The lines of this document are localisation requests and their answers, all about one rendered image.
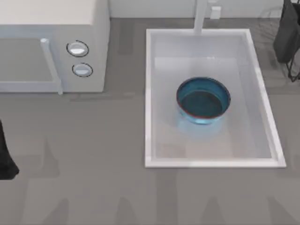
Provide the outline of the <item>tall white tap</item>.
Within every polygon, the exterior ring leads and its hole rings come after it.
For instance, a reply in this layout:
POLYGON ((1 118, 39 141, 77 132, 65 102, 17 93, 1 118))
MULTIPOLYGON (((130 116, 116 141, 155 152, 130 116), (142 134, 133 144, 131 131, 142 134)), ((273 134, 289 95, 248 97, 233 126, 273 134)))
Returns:
POLYGON ((203 28, 208 0, 195 0, 194 34, 200 35, 203 28))

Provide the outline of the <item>large microwave knob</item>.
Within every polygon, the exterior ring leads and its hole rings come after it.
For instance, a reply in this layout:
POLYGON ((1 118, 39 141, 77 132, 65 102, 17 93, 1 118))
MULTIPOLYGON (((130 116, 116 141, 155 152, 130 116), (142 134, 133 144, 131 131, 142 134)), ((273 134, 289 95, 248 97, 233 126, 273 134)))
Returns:
POLYGON ((68 43, 66 48, 67 52, 74 57, 84 57, 89 53, 88 45, 79 40, 68 43))

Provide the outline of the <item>white sink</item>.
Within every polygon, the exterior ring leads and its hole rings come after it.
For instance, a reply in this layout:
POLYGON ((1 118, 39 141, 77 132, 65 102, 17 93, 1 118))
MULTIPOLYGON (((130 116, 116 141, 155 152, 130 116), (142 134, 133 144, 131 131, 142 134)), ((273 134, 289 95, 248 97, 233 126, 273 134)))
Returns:
POLYGON ((248 29, 146 31, 145 166, 286 167, 248 29), (188 121, 177 105, 177 88, 196 76, 218 80, 231 96, 209 125, 188 121))

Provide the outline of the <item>blue bowl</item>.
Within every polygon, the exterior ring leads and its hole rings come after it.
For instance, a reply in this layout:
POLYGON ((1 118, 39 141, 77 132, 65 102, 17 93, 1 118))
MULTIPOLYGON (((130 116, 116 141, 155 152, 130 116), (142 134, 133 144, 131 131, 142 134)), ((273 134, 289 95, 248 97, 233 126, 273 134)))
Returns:
POLYGON ((209 125, 226 113, 231 104, 231 94, 216 79, 192 77, 178 86, 176 103, 185 120, 197 125, 209 125))

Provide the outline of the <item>pale microwave oven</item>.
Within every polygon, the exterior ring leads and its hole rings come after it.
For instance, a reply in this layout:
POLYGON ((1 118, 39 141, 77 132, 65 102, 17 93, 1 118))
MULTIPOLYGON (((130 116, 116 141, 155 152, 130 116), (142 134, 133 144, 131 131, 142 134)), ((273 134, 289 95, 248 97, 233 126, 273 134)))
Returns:
POLYGON ((108 0, 0 0, 0 93, 57 92, 42 38, 50 41, 63 93, 102 92, 109 36, 108 0), (67 52, 76 40, 88 45, 86 56, 67 52), (91 76, 73 74, 80 63, 93 68, 91 76))

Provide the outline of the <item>white tap lever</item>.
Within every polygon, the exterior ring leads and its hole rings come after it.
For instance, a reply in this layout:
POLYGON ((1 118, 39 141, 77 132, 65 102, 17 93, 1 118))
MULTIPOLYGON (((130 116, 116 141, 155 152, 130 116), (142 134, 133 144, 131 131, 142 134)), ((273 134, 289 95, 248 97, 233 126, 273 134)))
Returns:
POLYGON ((220 19, 221 18, 221 11, 222 11, 222 7, 212 6, 211 7, 211 13, 210 13, 210 19, 212 19, 212 20, 220 19))

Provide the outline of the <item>small microwave knob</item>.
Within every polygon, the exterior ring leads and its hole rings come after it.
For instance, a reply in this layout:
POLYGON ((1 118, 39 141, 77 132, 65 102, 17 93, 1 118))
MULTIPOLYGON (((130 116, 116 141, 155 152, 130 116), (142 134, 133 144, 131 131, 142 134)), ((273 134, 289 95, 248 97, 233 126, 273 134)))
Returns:
POLYGON ((86 63, 80 63, 72 66, 72 72, 78 77, 89 77, 93 73, 93 68, 86 63))

